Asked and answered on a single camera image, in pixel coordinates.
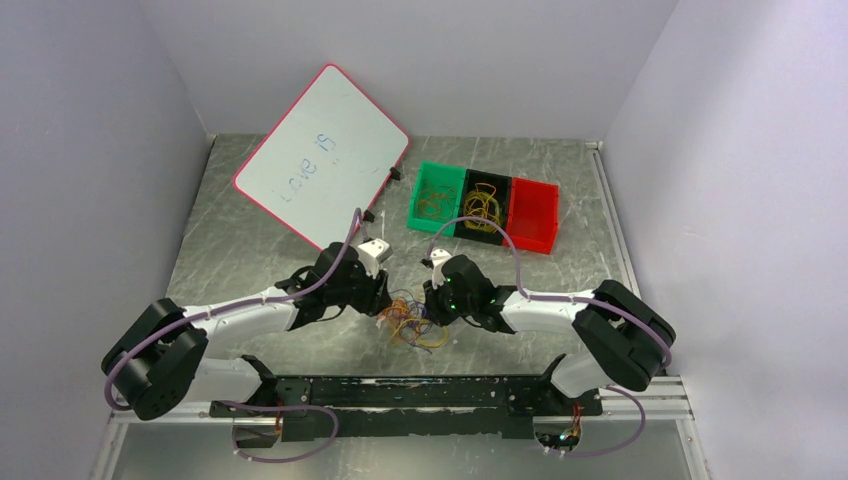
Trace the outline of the green plastic bin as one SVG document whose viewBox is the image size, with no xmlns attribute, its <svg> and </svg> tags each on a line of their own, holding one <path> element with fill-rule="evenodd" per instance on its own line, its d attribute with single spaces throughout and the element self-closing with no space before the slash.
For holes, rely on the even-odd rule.
<svg viewBox="0 0 848 480">
<path fill-rule="evenodd" d="M 408 228 L 436 233 L 456 218 L 465 185 L 466 168 L 423 162 L 408 207 Z"/>
</svg>

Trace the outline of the black plastic bin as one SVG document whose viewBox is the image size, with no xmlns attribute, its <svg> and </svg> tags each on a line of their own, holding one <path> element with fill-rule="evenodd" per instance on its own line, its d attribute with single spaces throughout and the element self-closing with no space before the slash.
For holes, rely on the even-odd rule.
<svg viewBox="0 0 848 480">
<path fill-rule="evenodd" d="M 508 176 L 468 169 L 460 200 L 459 217 L 478 217 L 506 228 L 512 179 Z M 479 220 L 461 220 L 455 224 L 454 236 L 460 239 L 501 245 L 498 230 Z"/>
</svg>

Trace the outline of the red plastic bin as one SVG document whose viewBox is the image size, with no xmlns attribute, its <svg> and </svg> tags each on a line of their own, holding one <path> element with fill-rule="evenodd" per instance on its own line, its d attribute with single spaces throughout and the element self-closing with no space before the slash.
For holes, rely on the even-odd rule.
<svg viewBox="0 0 848 480">
<path fill-rule="evenodd" d="M 512 178 L 506 232 L 518 249 L 551 253 L 559 228 L 559 200 L 557 185 Z"/>
</svg>

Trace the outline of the pink framed whiteboard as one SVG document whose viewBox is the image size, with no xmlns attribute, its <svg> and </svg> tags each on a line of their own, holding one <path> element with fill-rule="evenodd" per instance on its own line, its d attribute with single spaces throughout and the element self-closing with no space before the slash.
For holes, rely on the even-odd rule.
<svg viewBox="0 0 848 480">
<path fill-rule="evenodd" d="M 234 175 L 233 187 L 317 249 L 347 235 L 410 138 L 337 65 L 327 64 Z"/>
</svg>

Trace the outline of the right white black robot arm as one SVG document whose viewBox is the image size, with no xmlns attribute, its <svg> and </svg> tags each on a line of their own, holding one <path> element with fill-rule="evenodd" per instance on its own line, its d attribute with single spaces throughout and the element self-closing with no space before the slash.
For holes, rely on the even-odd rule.
<svg viewBox="0 0 848 480">
<path fill-rule="evenodd" d="M 672 326 L 622 283 L 607 279 L 575 293 L 494 285 L 465 255 L 437 249 L 424 265 L 428 318 L 439 326 L 456 320 L 488 332 L 574 333 L 584 348 L 550 365 L 539 391 L 542 406 L 562 414 L 590 390 L 618 385 L 642 392 L 670 362 Z"/>
</svg>

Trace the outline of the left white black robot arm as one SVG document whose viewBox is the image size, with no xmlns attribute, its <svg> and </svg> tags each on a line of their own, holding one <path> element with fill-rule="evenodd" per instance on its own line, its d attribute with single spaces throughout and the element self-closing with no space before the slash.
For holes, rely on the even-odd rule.
<svg viewBox="0 0 848 480">
<path fill-rule="evenodd" d="M 277 376 L 252 355 L 229 359 L 233 345 L 338 318 L 346 309 L 371 317 L 388 308 L 392 254 L 382 239 L 333 242 L 315 263 L 253 295 L 207 306 L 151 303 L 101 362 L 113 409 L 141 420 L 182 403 L 239 404 L 261 416 L 282 405 Z"/>
</svg>

